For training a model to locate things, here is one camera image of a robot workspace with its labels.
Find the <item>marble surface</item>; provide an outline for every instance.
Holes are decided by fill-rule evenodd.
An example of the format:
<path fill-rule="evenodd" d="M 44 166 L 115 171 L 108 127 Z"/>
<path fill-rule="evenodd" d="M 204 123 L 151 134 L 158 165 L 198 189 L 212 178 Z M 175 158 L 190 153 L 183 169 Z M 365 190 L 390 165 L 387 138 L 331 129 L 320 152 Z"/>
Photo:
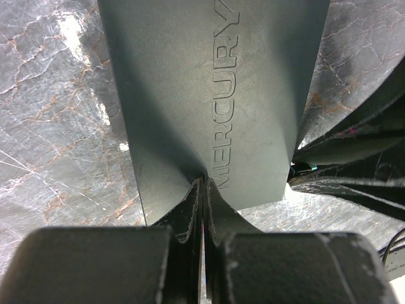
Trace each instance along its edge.
<path fill-rule="evenodd" d="M 95 0 L 0 0 L 0 278 L 45 225 L 144 225 Z M 405 52 L 405 1 L 332 0 L 299 144 L 369 96 Z M 242 210 L 264 231 L 356 231 L 383 246 L 402 227 L 348 202 L 293 193 Z"/>

